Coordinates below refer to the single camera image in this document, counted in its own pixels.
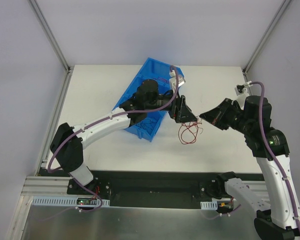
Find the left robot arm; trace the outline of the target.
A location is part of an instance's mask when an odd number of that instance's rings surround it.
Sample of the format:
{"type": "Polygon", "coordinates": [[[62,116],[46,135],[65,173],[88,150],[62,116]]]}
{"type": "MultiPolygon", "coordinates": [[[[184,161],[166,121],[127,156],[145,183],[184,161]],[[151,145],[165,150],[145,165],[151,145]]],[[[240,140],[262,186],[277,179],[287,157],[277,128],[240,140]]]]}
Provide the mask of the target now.
{"type": "Polygon", "coordinates": [[[184,95],[176,90],[160,94],[154,79],[146,79],[130,98],[109,114],[95,121],[70,126],[61,124],[50,144],[52,158],[61,169],[76,179],[78,188],[89,195],[95,191],[92,172],[84,163],[84,149],[95,141],[115,132],[130,128],[143,121],[149,113],[166,111],[177,124],[196,122],[198,119],[186,104],[184,95]]]}

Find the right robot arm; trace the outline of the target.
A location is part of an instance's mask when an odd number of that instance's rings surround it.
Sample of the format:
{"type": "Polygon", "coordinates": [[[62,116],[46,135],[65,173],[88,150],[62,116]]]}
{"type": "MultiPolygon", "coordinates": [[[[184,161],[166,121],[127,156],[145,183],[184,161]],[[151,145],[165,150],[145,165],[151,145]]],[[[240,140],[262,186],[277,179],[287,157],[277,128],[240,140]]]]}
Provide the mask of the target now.
{"type": "Polygon", "coordinates": [[[290,150],[286,136],[271,126],[272,106],[267,98],[248,96],[243,107],[225,98],[200,118],[220,130],[232,128],[244,135],[245,143],[261,169],[269,203],[262,202],[234,172],[218,174],[205,193],[215,199],[233,197],[252,216],[262,240],[300,238],[300,204],[290,172],[290,150]]]}

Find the blue plastic compartment bin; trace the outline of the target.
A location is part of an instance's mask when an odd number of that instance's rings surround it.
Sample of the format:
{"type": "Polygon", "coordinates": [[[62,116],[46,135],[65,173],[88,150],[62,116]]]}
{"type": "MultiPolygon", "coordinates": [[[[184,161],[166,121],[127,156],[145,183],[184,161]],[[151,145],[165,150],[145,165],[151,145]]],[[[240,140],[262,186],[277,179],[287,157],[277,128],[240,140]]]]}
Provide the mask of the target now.
{"type": "MultiPolygon", "coordinates": [[[[115,108],[128,100],[136,91],[139,85],[147,79],[153,79],[158,83],[158,92],[164,94],[171,89],[170,79],[170,65],[159,60],[148,58],[143,66],[140,68],[134,79],[131,81],[127,89],[124,91],[115,108]]],[[[134,126],[126,128],[125,131],[137,136],[139,139],[145,139],[151,142],[158,132],[164,117],[167,115],[166,111],[156,111],[147,114],[147,117],[134,126]]]]}

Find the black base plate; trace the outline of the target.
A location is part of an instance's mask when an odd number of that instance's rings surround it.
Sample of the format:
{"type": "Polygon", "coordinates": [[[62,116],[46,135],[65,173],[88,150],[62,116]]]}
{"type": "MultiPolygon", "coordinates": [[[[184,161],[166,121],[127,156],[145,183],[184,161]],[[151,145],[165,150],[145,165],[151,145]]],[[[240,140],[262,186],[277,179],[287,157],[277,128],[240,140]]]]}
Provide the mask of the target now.
{"type": "Polygon", "coordinates": [[[74,180],[67,194],[88,196],[98,194],[112,207],[200,209],[201,203],[227,198],[225,181],[239,178],[234,172],[147,172],[92,171],[94,179],[85,189],[74,180]]]}

